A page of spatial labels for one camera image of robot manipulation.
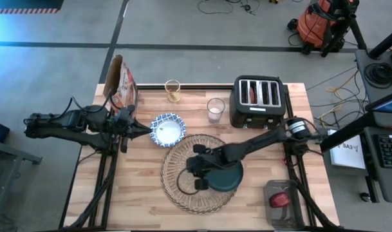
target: clear glass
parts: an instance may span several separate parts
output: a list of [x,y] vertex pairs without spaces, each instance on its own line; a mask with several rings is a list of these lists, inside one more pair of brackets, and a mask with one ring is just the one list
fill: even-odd
[[167,99],[171,102],[178,102],[182,94],[180,93],[180,83],[176,80],[167,81],[164,84],[164,88],[167,92]]
[[221,99],[210,99],[207,103],[207,109],[209,110],[209,122],[218,123],[221,115],[226,108],[226,104]]

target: desk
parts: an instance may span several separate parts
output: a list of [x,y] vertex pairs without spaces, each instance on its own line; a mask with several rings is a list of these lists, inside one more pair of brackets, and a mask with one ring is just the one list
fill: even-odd
[[[103,87],[101,84],[97,86],[93,104],[104,102]],[[288,87],[295,115],[313,121],[304,84],[289,84]],[[149,125],[157,115],[175,112],[186,123],[188,135],[206,133],[225,142],[241,142],[265,132],[233,128],[229,121],[229,96],[229,90],[182,90],[182,99],[171,103],[164,90],[140,90],[136,118]],[[207,101],[213,97],[219,97],[226,103],[226,112],[220,123],[215,125],[209,123],[206,109]],[[319,150],[316,145],[310,147]],[[148,135],[144,135],[129,141],[126,154],[119,153],[107,229],[273,229],[266,221],[263,187],[269,180],[288,179],[287,168],[282,162],[282,144],[248,155],[242,162],[245,174],[236,194],[223,209],[208,215],[186,213],[165,196],[160,183],[160,167],[168,150],[155,145]],[[80,159],[92,152],[91,148],[83,148]],[[65,226],[77,219],[93,196],[99,156],[84,160],[77,168]],[[310,194],[326,216],[338,225],[322,157],[308,153],[304,156],[304,165]],[[301,207],[304,221],[308,224],[302,198]]]

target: blue and white bowl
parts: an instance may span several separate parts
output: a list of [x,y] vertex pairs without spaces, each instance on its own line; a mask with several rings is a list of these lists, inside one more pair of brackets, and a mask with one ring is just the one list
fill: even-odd
[[169,148],[180,142],[185,135],[185,124],[175,113],[165,113],[157,116],[150,124],[153,132],[150,138],[159,146]]

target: gray concrete floor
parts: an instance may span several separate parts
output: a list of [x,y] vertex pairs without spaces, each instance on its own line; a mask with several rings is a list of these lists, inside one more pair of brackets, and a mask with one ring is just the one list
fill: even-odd
[[[212,0],[212,9],[221,2]],[[193,0],[130,0],[118,44],[202,44],[288,46],[287,22],[298,17],[309,1],[260,0],[257,16],[235,5],[227,15],[205,15]],[[55,48],[0,46],[0,122],[11,128],[7,143],[44,157],[40,166],[25,164],[8,199],[6,214],[19,231],[55,229],[70,187],[80,146],[59,139],[29,139],[22,119],[33,112],[62,111],[74,95],[81,104],[93,100],[107,48],[57,48],[54,43],[110,44],[122,0],[66,0],[56,15],[0,15],[0,41],[47,42]],[[392,32],[392,0],[361,1],[358,22],[369,47]],[[352,35],[346,37],[352,41]],[[283,82],[304,82],[307,87],[355,66],[351,53],[225,52],[188,50],[116,49],[138,83],[233,82],[242,74],[279,76]],[[310,104],[336,102],[326,93],[339,86],[355,69],[308,91]],[[353,82],[347,86],[357,91]],[[343,92],[343,97],[350,96]],[[364,98],[363,89],[359,94]],[[314,107],[318,116],[330,107]],[[348,103],[337,116],[357,110]],[[346,117],[346,124],[354,116]],[[328,170],[341,225],[352,229],[392,231],[392,204],[367,204],[358,193],[366,190],[363,177],[337,175]]]

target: white paper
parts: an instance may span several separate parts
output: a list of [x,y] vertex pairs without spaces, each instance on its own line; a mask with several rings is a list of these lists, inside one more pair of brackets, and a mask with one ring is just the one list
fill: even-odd
[[[335,132],[335,130],[328,130],[328,135]],[[331,149],[330,158],[333,165],[366,169],[362,144],[358,135]]]

